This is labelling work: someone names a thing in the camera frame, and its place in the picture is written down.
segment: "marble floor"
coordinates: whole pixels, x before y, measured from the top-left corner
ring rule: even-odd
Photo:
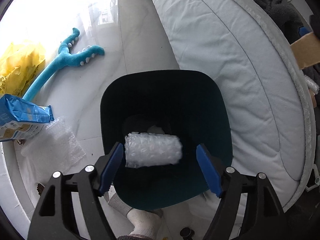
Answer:
[[[96,56],[81,67],[65,67],[42,88],[35,99],[51,105],[55,118],[64,117],[72,127],[86,156],[69,172],[94,164],[104,154],[100,131],[100,100],[115,79],[129,73],[178,69],[168,38],[151,0],[14,0],[0,22],[0,54],[10,42],[39,41],[46,49],[46,65],[57,55],[60,41],[80,30],[71,53],[87,45],[100,45],[105,56]],[[38,201],[30,163],[15,144],[24,186],[32,204]],[[101,204],[116,236],[130,233],[133,225],[101,198]],[[89,239],[78,195],[73,195],[80,235]],[[189,226],[194,239],[202,239],[210,221],[191,215],[188,204],[164,209],[158,239],[182,239],[179,232]]]

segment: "metal screw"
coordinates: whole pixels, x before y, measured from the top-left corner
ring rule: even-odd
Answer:
[[[233,167],[227,167],[226,168],[226,172],[227,173],[234,173],[235,172],[235,169]]]
[[[86,172],[91,172],[91,171],[94,170],[94,166],[88,165],[88,166],[86,166],[86,167],[84,168],[84,170],[85,170]]]
[[[265,179],[265,178],[267,177],[267,176],[266,176],[264,173],[262,173],[262,172],[259,173],[258,176],[259,176],[260,179]]]
[[[52,177],[58,178],[58,177],[60,177],[60,175],[61,175],[61,172],[60,172],[60,171],[55,171],[55,172],[52,174]]]

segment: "blue plush toy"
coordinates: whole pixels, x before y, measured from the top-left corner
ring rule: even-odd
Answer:
[[[65,66],[78,67],[83,66],[84,62],[88,63],[90,57],[94,57],[95,54],[104,55],[104,49],[100,46],[88,46],[88,49],[83,49],[82,52],[77,54],[70,54],[69,48],[78,40],[80,31],[77,28],[73,28],[73,33],[61,42],[58,50],[58,56],[41,72],[36,80],[31,84],[23,99],[31,101],[47,80],[59,69]]]

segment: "dark gray fabric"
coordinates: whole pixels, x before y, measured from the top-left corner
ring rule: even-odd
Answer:
[[[275,22],[291,44],[300,38],[302,21],[295,8],[286,0],[254,0]]]
[[[310,16],[310,24],[311,24],[311,27],[312,27],[314,34],[318,38],[320,38],[320,18],[315,15],[311,15]],[[316,82],[316,84],[320,87],[320,64],[315,64],[313,66],[304,68],[302,71],[305,75],[307,75],[314,82]],[[315,98],[316,98],[317,106],[320,106],[320,93],[315,95]]]

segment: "blue gripper pad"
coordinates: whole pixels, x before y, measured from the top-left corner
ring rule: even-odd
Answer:
[[[99,192],[101,195],[109,191],[111,183],[115,178],[116,172],[123,158],[123,145],[119,143],[114,151],[109,154],[111,154],[111,157],[108,160],[108,163],[104,168],[100,178]]]
[[[310,31],[306,28],[306,27],[300,27],[299,28],[299,34],[300,34],[300,37],[308,34]]]
[[[213,166],[205,149],[199,144],[196,148],[196,157],[204,175],[204,178],[212,193],[215,193],[217,197],[221,197],[223,192],[221,187],[221,177],[216,168]]]

